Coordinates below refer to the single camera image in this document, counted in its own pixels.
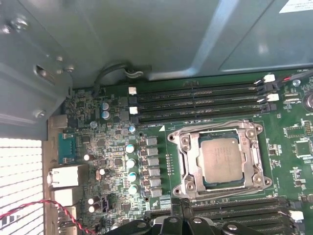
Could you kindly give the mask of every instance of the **ram slot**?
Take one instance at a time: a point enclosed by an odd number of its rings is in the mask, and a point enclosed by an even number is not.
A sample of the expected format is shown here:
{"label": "ram slot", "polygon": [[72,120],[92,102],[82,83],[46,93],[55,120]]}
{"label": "ram slot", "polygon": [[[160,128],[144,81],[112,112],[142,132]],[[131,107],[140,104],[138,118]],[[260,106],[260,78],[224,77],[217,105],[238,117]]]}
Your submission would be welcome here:
{"label": "ram slot", "polygon": [[154,125],[154,124],[166,124],[173,121],[194,121],[194,120],[204,120],[212,118],[222,118],[229,116],[243,116],[243,115],[256,115],[267,113],[271,110],[276,110],[275,105],[259,105],[250,107],[233,107],[233,109],[201,109],[198,111],[188,110],[185,113],[173,112],[167,113],[166,115],[137,115],[132,117],[132,122],[137,125]]}
{"label": "ram slot", "polygon": [[172,110],[181,108],[196,108],[203,106],[218,106],[223,104],[236,105],[255,103],[259,100],[266,100],[266,96],[230,96],[223,98],[183,98],[176,101],[156,101],[149,104],[139,104],[138,112],[143,113],[145,111],[155,110]]}
{"label": "ram slot", "polygon": [[137,100],[139,103],[152,102],[154,100],[175,100],[190,97],[215,97],[220,95],[262,95],[266,92],[265,89],[255,86],[233,85],[220,87],[194,87],[188,89],[180,89],[176,91],[150,91],[138,93]]}

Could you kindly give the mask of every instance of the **metal panel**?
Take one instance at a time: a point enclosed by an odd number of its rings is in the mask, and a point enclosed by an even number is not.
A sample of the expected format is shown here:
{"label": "metal panel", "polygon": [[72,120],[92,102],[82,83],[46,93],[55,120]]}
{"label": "metal panel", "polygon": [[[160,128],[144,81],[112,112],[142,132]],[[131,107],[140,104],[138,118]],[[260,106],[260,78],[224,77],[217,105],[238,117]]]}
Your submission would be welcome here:
{"label": "metal panel", "polygon": [[20,2],[75,61],[74,87],[125,59],[151,65],[150,80],[313,64],[312,11],[279,14],[287,0]]}
{"label": "metal panel", "polygon": [[[69,96],[72,79],[56,60],[62,48],[18,1],[3,1],[0,15],[1,28],[7,29],[0,34],[1,127],[23,126],[17,136],[24,129],[34,133]],[[13,23],[17,20],[24,24]],[[48,74],[36,72],[37,65]]]}

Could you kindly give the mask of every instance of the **cable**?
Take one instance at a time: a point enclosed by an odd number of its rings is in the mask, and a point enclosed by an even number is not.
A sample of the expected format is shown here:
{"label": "cable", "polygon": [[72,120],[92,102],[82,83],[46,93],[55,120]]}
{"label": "cable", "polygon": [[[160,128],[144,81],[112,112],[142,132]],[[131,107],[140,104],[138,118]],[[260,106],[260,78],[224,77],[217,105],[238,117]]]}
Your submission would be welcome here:
{"label": "cable", "polygon": [[15,212],[18,212],[22,209],[24,209],[25,207],[28,207],[28,206],[31,206],[31,205],[35,205],[35,204],[38,204],[38,203],[52,203],[54,205],[56,205],[57,207],[59,207],[60,209],[62,209],[64,211],[64,213],[66,215],[68,215],[70,217],[70,219],[72,220],[72,222],[82,231],[84,231],[85,233],[87,234],[96,234],[95,231],[93,230],[89,230],[89,229],[85,229],[83,228],[82,224],[79,223],[74,217],[73,215],[71,215],[69,213],[69,211],[64,207],[62,206],[60,203],[56,202],[56,201],[52,201],[52,200],[39,200],[39,201],[36,201],[36,202],[30,202],[30,203],[25,203],[25,204],[22,204],[20,205],[19,207],[16,207],[16,208],[13,208],[11,210],[9,210],[7,213],[4,213],[2,215],[0,215],[0,220],[2,220],[3,218],[7,217],[7,216],[10,216],[11,214],[15,213]]}
{"label": "cable", "polygon": [[112,65],[112,66],[107,67],[105,69],[102,69],[100,71],[100,73],[98,74],[96,80],[94,81],[92,97],[96,98],[99,95],[100,82],[101,82],[101,79],[105,75],[109,74],[110,72],[113,72],[116,70],[121,70],[121,69],[133,70],[133,66],[130,63],[120,63],[120,64]]}

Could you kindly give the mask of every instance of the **capacitor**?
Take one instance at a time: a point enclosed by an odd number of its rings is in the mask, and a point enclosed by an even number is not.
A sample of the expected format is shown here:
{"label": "capacitor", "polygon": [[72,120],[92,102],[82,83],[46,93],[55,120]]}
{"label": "capacitor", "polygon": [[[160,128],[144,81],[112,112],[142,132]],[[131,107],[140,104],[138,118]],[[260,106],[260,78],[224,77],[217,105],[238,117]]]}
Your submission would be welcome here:
{"label": "capacitor", "polygon": [[108,175],[109,172],[110,172],[110,170],[107,169],[107,168],[104,168],[104,169],[100,169],[100,170],[99,170],[99,174],[100,174],[100,175]]}
{"label": "capacitor", "polygon": [[90,128],[91,129],[95,129],[95,128],[97,128],[98,127],[98,123],[96,122],[96,121],[91,121],[90,122]]}
{"label": "capacitor", "polygon": [[131,172],[128,174],[128,181],[129,182],[134,182],[137,179],[137,174],[135,172]]}
{"label": "capacitor", "polygon": [[101,114],[101,117],[104,119],[104,120],[109,120],[111,115],[108,111],[103,111],[102,114]]}
{"label": "capacitor", "polygon": [[111,227],[111,230],[113,229],[117,229],[118,227],[120,227],[121,225],[119,223],[114,223]]}
{"label": "capacitor", "polygon": [[132,144],[128,144],[125,150],[127,153],[133,153],[135,151],[135,147]]}
{"label": "capacitor", "polygon": [[126,162],[126,167],[129,168],[133,168],[136,165],[136,161],[134,159],[129,159]]}
{"label": "capacitor", "polygon": [[100,204],[99,203],[95,203],[92,206],[89,207],[88,211],[90,213],[94,213],[96,210],[100,209]]}
{"label": "capacitor", "polygon": [[98,195],[94,195],[92,198],[88,199],[88,204],[92,205],[99,201],[100,201],[100,197]]}
{"label": "capacitor", "polygon": [[94,155],[93,154],[85,154],[84,155],[84,160],[85,161],[91,161],[94,159]]}
{"label": "capacitor", "polygon": [[130,133],[135,133],[135,131],[136,131],[136,128],[134,127],[134,126],[130,126],[129,128],[128,128],[128,130],[129,130],[129,132]]}
{"label": "capacitor", "polygon": [[130,185],[130,187],[128,189],[128,193],[129,193],[129,195],[135,195],[136,193],[138,193],[138,186],[137,185]]}
{"label": "capacitor", "polygon": [[108,109],[109,109],[109,104],[108,104],[107,102],[103,102],[103,103],[101,104],[101,109],[102,109],[102,110],[108,110]]}

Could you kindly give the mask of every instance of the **black cable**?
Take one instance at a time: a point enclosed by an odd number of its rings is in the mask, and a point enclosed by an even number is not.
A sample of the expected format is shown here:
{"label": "black cable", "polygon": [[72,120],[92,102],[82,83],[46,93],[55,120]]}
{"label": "black cable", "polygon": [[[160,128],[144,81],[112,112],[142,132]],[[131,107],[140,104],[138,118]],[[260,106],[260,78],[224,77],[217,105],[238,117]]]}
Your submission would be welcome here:
{"label": "black cable", "polygon": [[93,93],[92,93],[92,97],[96,98],[99,95],[100,92],[100,82],[101,79],[116,70],[121,70],[121,69],[125,69],[125,70],[129,70],[132,71],[133,70],[133,66],[130,63],[119,63],[116,65],[112,65],[110,67],[104,68],[100,71],[100,73],[98,74],[96,80],[94,81],[94,85],[93,85]]}

